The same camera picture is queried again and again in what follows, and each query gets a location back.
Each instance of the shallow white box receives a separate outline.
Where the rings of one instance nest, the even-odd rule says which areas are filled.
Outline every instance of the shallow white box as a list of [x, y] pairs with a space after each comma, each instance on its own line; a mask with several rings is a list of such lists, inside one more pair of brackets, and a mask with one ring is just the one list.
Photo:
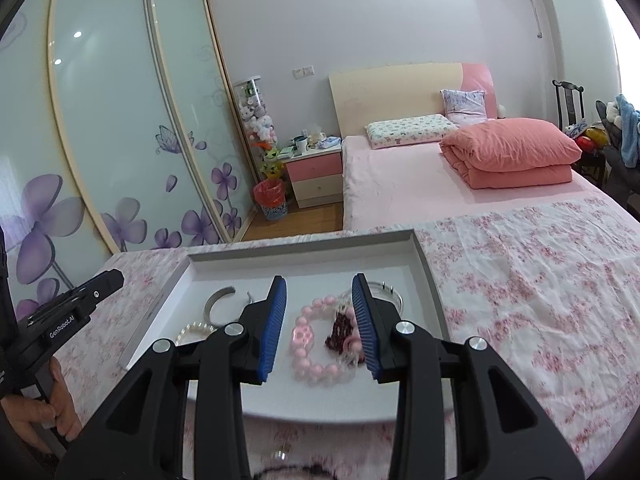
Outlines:
[[[239, 317], [247, 304], [247, 292], [254, 301], [263, 300], [273, 277], [280, 275], [287, 282], [287, 308], [273, 371], [262, 386], [242, 384], [244, 413], [313, 423], [394, 420], [398, 385], [377, 384], [366, 367], [359, 367], [351, 381], [331, 386], [297, 380], [291, 367], [290, 334], [302, 307], [314, 298], [350, 290], [358, 272], [370, 281], [392, 285], [402, 295], [403, 319], [417, 323], [437, 338], [449, 339], [420, 245], [413, 231], [400, 231], [192, 254], [169, 280], [120, 362], [131, 368], [155, 340], [175, 340], [187, 323], [201, 321], [205, 302], [220, 288], [233, 286], [236, 293], [216, 302], [213, 320], [227, 322]], [[323, 345], [331, 326], [329, 320], [312, 324], [316, 344], [310, 357], [320, 364], [331, 362]], [[194, 386], [189, 392], [191, 399], [196, 394]]]

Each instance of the bed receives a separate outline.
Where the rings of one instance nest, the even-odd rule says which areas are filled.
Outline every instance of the bed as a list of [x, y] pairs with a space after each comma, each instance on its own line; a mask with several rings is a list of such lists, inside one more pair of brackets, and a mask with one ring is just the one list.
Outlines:
[[489, 340], [592, 480], [631, 478], [640, 444], [640, 224], [576, 173], [556, 186], [472, 190], [437, 142], [369, 147], [366, 124], [443, 113], [440, 89], [484, 89], [494, 118], [482, 65], [375, 68], [330, 82], [343, 136], [344, 228], [418, 226], [451, 338]]

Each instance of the patterned pillow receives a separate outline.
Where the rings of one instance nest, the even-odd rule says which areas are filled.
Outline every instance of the patterned pillow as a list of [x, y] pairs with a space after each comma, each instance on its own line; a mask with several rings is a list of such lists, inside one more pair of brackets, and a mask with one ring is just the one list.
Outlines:
[[457, 130], [445, 116], [427, 115], [395, 121], [380, 121], [367, 126], [367, 135], [374, 150], [389, 146], [438, 142], [444, 134]]
[[471, 126], [487, 120], [484, 90], [463, 92], [441, 90], [447, 119], [457, 126]]

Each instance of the white drawer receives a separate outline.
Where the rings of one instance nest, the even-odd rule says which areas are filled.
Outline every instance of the white drawer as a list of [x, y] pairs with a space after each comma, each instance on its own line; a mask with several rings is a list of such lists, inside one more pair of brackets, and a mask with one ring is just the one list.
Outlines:
[[293, 191], [297, 200], [306, 200], [319, 196], [342, 194], [342, 176], [329, 175], [293, 182]]

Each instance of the flower stem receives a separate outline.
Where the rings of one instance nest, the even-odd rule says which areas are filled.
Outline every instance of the flower stem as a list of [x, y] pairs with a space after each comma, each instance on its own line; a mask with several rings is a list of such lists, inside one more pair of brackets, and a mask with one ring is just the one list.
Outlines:
[[68, 288], [69, 290], [74, 288], [74, 284], [71, 283], [71, 280], [66, 276], [63, 270], [60, 269], [60, 266], [58, 265], [56, 260], [53, 260], [51, 267], [53, 268], [53, 270], [56, 271], [56, 274], [60, 277], [60, 280], [62, 281], [62, 283], [66, 285], [66, 288]]

